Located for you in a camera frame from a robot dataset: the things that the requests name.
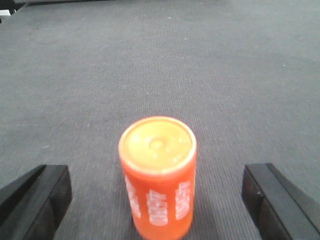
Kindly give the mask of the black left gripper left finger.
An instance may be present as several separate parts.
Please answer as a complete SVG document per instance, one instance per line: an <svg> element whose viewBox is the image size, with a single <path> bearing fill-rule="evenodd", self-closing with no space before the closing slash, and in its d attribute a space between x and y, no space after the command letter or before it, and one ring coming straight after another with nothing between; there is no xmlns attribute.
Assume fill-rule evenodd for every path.
<svg viewBox="0 0 320 240"><path fill-rule="evenodd" d="M0 190L0 238L52 240L71 201L67 165L35 167Z"/></svg>

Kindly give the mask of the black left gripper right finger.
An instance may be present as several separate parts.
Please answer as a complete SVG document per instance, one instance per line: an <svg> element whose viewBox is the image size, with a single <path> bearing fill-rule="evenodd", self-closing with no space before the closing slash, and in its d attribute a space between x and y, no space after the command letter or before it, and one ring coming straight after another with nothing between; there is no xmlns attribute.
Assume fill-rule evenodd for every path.
<svg viewBox="0 0 320 240"><path fill-rule="evenodd" d="M272 163L245 165L242 200L263 240L318 240L320 205Z"/></svg>

